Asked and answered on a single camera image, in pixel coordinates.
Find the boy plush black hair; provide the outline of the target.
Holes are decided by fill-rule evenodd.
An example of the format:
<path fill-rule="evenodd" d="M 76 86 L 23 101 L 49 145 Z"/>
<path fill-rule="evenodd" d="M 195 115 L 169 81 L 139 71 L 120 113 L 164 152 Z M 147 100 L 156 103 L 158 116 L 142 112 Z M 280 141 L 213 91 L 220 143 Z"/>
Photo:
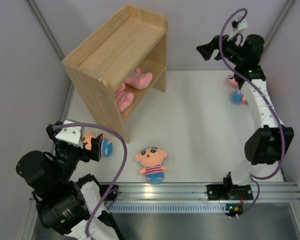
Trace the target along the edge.
<path fill-rule="evenodd" d="M 231 95 L 231 100 L 236 104 L 247 103 L 246 97 L 242 94 L 242 92 L 238 88 L 233 91 Z"/>

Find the pink frog-eyed plush toy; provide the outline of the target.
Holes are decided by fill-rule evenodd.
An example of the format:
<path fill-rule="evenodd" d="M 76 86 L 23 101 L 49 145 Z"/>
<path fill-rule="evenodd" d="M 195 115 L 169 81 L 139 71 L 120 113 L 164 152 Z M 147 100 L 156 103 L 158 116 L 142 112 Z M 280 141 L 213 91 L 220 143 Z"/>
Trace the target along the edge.
<path fill-rule="evenodd" d="M 127 77 L 125 84 L 137 90 L 142 90 L 151 83 L 152 79 L 153 74 L 151 72 L 142 73 L 140 68 L 136 68 L 134 72 Z"/>

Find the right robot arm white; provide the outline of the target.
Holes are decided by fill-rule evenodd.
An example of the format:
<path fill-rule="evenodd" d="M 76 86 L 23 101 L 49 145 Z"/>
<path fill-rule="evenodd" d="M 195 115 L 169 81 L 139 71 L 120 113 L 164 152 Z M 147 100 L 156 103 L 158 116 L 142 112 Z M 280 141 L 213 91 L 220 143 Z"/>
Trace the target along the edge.
<path fill-rule="evenodd" d="M 255 177 L 267 165 L 279 164 L 294 137 L 291 127 L 285 127 L 277 116 L 267 91 L 267 83 L 261 66 L 264 39 L 248 35 L 243 45 L 236 38 L 216 35 L 211 42 L 197 46 L 197 51 L 207 61 L 218 50 L 215 60 L 225 57 L 235 65 L 228 81 L 235 85 L 234 101 L 247 103 L 255 132 L 244 145 L 244 159 L 229 172 L 222 184 L 207 187 L 209 200 L 252 200 L 250 177 Z"/>

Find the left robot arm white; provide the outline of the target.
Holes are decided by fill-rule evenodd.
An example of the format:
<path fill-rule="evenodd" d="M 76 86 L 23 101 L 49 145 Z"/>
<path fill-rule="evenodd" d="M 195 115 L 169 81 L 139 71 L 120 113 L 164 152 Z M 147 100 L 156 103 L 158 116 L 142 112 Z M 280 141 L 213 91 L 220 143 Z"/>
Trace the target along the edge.
<path fill-rule="evenodd" d="M 118 186 L 100 184 L 90 173 L 71 180 L 79 162 L 109 157 L 112 142 L 67 120 L 48 125 L 46 131 L 55 152 L 34 150 L 16 165 L 17 174 L 33 188 L 42 226 L 78 240 L 124 239 L 106 208 L 106 201 L 115 201 Z"/>

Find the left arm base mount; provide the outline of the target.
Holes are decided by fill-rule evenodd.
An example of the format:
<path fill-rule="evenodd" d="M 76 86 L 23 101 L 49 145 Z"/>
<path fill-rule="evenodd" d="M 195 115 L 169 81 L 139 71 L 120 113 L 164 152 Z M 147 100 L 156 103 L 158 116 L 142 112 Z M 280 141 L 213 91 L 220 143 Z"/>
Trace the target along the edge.
<path fill-rule="evenodd" d="M 101 197 L 105 194 L 108 187 L 109 187 L 108 184 L 102 184 L 100 186 L 100 195 L 101 195 Z M 115 201 L 117 199 L 118 193 L 119 193 L 119 186 L 115 184 L 111 187 L 111 190 L 109 191 L 108 195 L 105 197 L 104 203 L 107 203 L 108 201 L 109 202 Z"/>

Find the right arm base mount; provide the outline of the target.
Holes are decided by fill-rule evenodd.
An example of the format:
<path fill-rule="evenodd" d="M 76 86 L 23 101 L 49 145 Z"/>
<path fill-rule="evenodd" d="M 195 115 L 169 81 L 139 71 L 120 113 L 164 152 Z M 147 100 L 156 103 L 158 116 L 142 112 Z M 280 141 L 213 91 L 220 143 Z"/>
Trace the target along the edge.
<path fill-rule="evenodd" d="M 224 184 L 207 185 L 207 196 L 209 200 L 253 200 L 253 193 L 250 185 L 233 185 Z"/>

